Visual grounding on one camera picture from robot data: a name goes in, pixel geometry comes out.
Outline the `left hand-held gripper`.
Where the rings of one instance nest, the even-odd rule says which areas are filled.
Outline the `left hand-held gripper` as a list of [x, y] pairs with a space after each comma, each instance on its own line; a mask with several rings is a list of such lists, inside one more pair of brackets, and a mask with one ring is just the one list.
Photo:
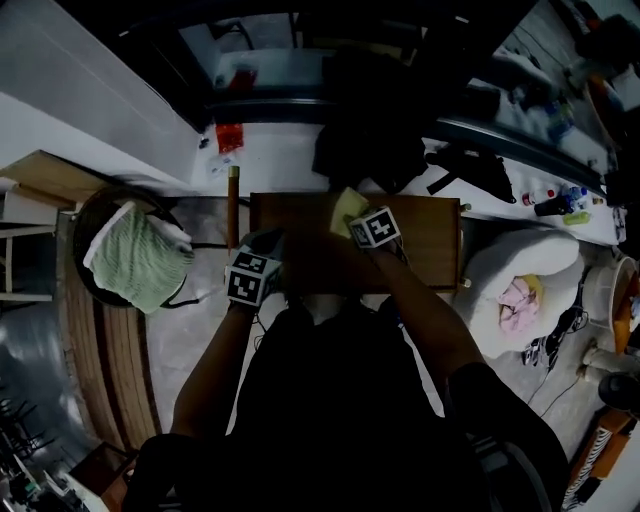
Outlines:
[[[245, 305], [261, 305], [280, 284], [284, 245], [283, 229], [266, 229], [248, 233], [240, 249], [230, 253], [225, 269], [227, 297]], [[269, 258], [254, 253], [269, 253]]]

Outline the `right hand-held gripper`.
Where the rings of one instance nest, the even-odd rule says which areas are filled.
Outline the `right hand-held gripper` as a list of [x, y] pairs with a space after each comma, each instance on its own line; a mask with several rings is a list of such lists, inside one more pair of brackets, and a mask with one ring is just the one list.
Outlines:
[[359, 249], [377, 248], [401, 236], [389, 207], [368, 212], [350, 221], [348, 227]]

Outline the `yellow cloth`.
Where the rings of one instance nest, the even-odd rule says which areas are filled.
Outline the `yellow cloth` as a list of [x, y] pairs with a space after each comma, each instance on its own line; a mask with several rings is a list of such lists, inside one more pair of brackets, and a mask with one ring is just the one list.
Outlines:
[[369, 209], [369, 201], [356, 190], [346, 187], [336, 201], [330, 223], [330, 232], [345, 239], [352, 237], [350, 223]]

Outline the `wooden shelf table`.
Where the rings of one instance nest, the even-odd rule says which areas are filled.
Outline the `wooden shelf table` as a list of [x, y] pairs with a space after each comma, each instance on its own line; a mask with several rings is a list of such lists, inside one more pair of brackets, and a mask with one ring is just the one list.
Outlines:
[[[353, 237], [330, 232], [339, 194], [330, 192], [253, 193], [249, 199], [251, 232], [283, 229], [280, 284], [276, 292], [301, 295], [382, 294], [384, 277]], [[461, 204], [456, 199], [368, 195], [369, 209], [389, 207], [401, 236], [401, 254], [428, 287], [454, 292], [460, 283]]]

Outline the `person's right forearm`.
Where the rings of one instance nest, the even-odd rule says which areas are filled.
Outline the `person's right forearm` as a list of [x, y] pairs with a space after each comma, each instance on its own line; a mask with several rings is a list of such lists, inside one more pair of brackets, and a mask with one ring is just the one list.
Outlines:
[[456, 370], [484, 362], [471, 333], [456, 311], [394, 254], [377, 248], [369, 255], [384, 277], [438, 394], [444, 396]]

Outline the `person's left forearm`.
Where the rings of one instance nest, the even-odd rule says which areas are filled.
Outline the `person's left forearm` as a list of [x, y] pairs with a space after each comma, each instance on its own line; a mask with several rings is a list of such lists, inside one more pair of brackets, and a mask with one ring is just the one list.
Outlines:
[[180, 390], [170, 432], [195, 439], [226, 434], [256, 310], [231, 303]]

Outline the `pink cloth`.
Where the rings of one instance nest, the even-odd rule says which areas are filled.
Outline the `pink cloth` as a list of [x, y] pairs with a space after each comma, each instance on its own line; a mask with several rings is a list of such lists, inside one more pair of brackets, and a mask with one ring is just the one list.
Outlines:
[[529, 292], [527, 284], [516, 277], [498, 296], [500, 306], [499, 326], [507, 334], [526, 330], [537, 318], [540, 301]]

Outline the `small brown wooden cabinet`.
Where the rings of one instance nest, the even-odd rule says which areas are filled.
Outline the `small brown wooden cabinet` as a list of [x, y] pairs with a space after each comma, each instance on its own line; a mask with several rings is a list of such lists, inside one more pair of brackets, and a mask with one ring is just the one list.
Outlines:
[[89, 512], [122, 512], [127, 492], [125, 474], [135, 467], [138, 452], [101, 443], [66, 478]]

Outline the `white chair cushion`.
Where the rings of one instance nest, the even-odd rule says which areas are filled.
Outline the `white chair cushion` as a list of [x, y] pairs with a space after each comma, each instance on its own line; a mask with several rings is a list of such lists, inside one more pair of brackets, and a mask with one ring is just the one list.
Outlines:
[[114, 215], [98, 230], [90, 242], [90, 248], [97, 248], [101, 245], [113, 226], [130, 212], [141, 213], [147, 224], [151, 225], [160, 235], [173, 245], [183, 249], [191, 249], [192, 237], [176, 224], [161, 220], [154, 214], [144, 214], [134, 201], [127, 201]]

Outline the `red packet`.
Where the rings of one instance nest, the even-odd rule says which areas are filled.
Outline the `red packet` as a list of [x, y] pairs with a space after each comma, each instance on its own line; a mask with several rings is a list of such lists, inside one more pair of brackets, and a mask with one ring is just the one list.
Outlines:
[[244, 127], [240, 123], [217, 124], [215, 134], [220, 154], [229, 154], [244, 146]]

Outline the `green knitted blanket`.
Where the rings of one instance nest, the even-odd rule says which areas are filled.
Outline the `green knitted blanket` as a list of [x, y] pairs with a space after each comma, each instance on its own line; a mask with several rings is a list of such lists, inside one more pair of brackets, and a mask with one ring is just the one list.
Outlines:
[[130, 212], [117, 222], [97, 248], [87, 249], [82, 265], [98, 288], [112, 292], [145, 314], [162, 307], [186, 279], [194, 247], [173, 245]]

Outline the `white round plush sofa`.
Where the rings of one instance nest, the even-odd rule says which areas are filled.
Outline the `white round plush sofa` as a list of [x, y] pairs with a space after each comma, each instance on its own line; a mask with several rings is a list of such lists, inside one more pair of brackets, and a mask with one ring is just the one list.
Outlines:
[[[464, 276], [471, 285], [453, 299], [480, 352], [491, 359], [522, 351], [545, 337], [574, 304], [584, 271], [578, 240], [560, 230], [520, 230], [502, 234], [471, 257]], [[514, 278], [535, 274], [544, 287], [536, 320], [524, 331], [507, 334], [499, 326], [497, 298]]]

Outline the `black round chair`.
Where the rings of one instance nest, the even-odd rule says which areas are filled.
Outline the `black round chair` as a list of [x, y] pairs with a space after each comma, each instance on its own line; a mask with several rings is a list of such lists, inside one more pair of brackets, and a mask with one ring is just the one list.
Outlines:
[[[135, 307], [118, 295], [98, 288], [91, 272], [82, 265], [82, 258], [89, 248], [93, 236], [97, 234], [98, 230], [109, 220], [117, 209], [129, 200], [134, 201], [144, 213], [154, 214], [160, 219], [176, 224], [183, 229], [175, 217], [160, 204], [158, 199], [145, 192], [126, 189], [124, 187], [105, 188], [95, 193], [84, 203], [76, 217], [72, 232], [73, 261], [82, 283], [94, 298], [108, 306], [116, 308]], [[198, 298], [183, 301], [176, 299], [185, 282], [186, 279], [179, 291], [165, 302], [160, 309], [178, 309], [200, 302]]]

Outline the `black bottle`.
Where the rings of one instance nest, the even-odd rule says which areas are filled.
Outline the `black bottle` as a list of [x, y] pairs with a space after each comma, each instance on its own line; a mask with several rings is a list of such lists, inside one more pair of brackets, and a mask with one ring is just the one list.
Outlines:
[[557, 196], [534, 205], [538, 217], [563, 216], [573, 212], [571, 200], [566, 196]]

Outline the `person's black clothing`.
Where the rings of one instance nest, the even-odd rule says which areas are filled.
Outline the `person's black clothing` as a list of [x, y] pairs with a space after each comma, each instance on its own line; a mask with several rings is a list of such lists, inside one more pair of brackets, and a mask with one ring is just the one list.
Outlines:
[[483, 363], [434, 411], [391, 319], [351, 306], [277, 315], [228, 434], [141, 448], [123, 512], [561, 512], [568, 462], [551, 428]]

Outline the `wooden slatted bench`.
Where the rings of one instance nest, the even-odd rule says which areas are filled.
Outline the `wooden slatted bench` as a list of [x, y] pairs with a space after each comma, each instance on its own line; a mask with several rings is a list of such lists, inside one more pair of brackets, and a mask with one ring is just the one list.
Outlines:
[[125, 451], [140, 449], [161, 433], [144, 316], [94, 298], [70, 260], [64, 266], [64, 303], [80, 411], [90, 432]]

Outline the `blue water bottle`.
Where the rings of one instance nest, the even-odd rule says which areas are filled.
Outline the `blue water bottle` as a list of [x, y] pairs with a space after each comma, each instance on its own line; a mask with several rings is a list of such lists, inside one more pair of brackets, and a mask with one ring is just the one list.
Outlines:
[[560, 196], [566, 201], [568, 213], [583, 211], [587, 208], [588, 190], [585, 187], [564, 187]]

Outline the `cardboard box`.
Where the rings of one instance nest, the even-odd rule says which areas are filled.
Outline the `cardboard box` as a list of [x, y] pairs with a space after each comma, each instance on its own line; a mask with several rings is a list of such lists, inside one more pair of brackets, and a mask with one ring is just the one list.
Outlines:
[[108, 187], [99, 176], [41, 150], [0, 169], [0, 177], [15, 182], [19, 196], [60, 211], [74, 211]]

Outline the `white woven basket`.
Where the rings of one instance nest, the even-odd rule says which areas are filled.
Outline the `white woven basket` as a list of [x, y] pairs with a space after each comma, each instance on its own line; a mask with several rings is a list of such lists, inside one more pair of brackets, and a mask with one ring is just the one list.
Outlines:
[[632, 334], [633, 304], [640, 299], [640, 272], [631, 257], [593, 267], [586, 275], [582, 304], [589, 322], [610, 332], [616, 354], [626, 351]]

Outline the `orange striped sofa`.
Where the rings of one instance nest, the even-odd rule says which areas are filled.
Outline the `orange striped sofa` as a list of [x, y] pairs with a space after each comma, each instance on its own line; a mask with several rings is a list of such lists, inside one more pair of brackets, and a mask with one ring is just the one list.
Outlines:
[[637, 419], [629, 413], [611, 408], [595, 416], [573, 459], [562, 512], [574, 512], [593, 496], [609, 477], [636, 425]]

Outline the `black strapped bag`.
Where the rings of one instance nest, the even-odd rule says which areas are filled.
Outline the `black strapped bag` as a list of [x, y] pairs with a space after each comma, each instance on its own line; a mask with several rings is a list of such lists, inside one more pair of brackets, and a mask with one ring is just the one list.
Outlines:
[[460, 179], [507, 204], [517, 202], [503, 158], [487, 148], [450, 143], [425, 155], [428, 166], [437, 166], [446, 175], [427, 187], [431, 195]]

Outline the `dark window frame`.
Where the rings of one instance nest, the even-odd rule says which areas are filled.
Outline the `dark window frame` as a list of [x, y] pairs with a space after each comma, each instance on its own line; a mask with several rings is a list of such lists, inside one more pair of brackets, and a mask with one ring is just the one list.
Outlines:
[[65, 0], [68, 10], [194, 129], [352, 124], [481, 146], [596, 187], [594, 170], [498, 120], [564, 104], [534, 59], [500, 44], [537, 0]]

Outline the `white frame stool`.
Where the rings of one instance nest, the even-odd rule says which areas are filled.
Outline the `white frame stool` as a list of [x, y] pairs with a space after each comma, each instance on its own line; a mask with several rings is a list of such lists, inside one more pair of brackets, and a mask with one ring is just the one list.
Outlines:
[[54, 206], [23, 197], [16, 190], [0, 191], [0, 267], [4, 277], [0, 285], [0, 301], [51, 302], [51, 294], [18, 293], [13, 288], [13, 246], [19, 237], [54, 235], [58, 210]]

